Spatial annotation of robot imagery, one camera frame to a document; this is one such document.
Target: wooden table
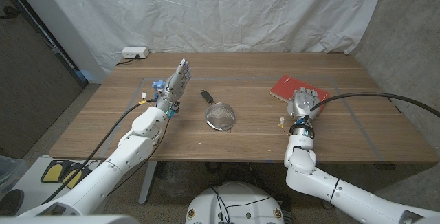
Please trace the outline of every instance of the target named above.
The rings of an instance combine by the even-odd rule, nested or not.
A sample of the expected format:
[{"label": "wooden table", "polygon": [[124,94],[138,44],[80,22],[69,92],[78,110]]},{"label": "wooden table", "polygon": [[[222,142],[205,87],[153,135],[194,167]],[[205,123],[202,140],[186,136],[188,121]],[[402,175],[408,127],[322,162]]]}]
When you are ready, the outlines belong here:
[{"label": "wooden table", "polygon": [[[156,161],[282,162],[289,141],[278,127],[293,123],[287,103],[269,94],[283,74],[325,89],[332,96],[381,91],[354,57],[344,54],[220,53],[150,54],[146,60],[117,66],[55,143],[50,156],[84,159],[126,109],[155,93],[151,83],[167,79],[180,60],[190,61],[193,78],[170,120],[165,138],[151,157]],[[204,119],[208,103],[200,90],[230,104],[237,115],[231,134],[215,131]],[[108,157],[147,104],[130,113],[97,153]],[[386,98],[335,100],[313,121],[314,151],[321,162],[433,164],[437,154]]]}]

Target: white backdrop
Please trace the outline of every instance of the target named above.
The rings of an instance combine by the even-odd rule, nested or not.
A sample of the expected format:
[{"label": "white backdrop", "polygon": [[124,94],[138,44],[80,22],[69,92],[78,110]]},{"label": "white backdrop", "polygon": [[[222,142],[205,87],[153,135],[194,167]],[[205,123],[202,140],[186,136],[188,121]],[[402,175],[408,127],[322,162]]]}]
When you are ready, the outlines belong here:
[{"label": "white backdrop", "polygon": [[344,52],[377,0],[55,0],[108,74],[125,46],[151,52]]}]

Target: robotic hand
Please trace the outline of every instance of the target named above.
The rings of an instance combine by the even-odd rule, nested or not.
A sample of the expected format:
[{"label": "robotic hand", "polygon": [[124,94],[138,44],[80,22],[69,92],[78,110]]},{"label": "robotic hand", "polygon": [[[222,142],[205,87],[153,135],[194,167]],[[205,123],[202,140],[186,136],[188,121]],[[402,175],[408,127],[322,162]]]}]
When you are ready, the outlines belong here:
[{"label": "robotic hand", "polygon": [[186,84],[191,79],[190,63],[184,58],[176,69],[176,72],[171,75],[165,82],[159,80],[153,82],[153,88],[159,91],[159,98],[156,106],[163,112],[172,117],[174,112],[179,112],[178,100],[184,94]]},{"label": "robotic hand", "polygon": [[295,90],[294,95],[289,99],[287,105],[287,112],[291,117],[295,118],[295,121],[299,121],[306,115],[309,116],[309,120],[314,119],[319,109],[311,112],[310,109],[319,103],[318,93],[315,90],[306,89],[301,87],[299,90]]}]

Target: electrical outlet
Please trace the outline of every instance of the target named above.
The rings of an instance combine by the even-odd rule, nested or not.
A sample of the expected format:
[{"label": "electrical outlet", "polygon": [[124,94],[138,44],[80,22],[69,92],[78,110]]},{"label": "electrical outlet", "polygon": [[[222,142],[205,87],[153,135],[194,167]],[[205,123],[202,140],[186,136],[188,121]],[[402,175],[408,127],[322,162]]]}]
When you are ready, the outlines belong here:
[{"label": "electrical outlet", "polygon": [[140,59],[144,59],[150,51],[147,47],[125,47],[121,53],[125,59],[133,59],[136,55],[139,55]]}]

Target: table leg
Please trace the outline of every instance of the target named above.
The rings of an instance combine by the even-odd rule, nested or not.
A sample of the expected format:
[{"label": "table leg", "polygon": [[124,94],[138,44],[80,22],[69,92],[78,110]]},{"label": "table leg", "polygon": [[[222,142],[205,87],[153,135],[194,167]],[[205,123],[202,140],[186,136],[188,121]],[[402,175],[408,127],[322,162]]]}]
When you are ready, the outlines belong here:
[{"label": "table leg", "polygon": [[144,183],[142,183],[142,189],[139,194],[139,204],[145,204],[146,198],[149,195],[150,188],[153,185],[154,172],[156,171],[157,161],[149,161],[146,166],[146,172],[144,177]]}]

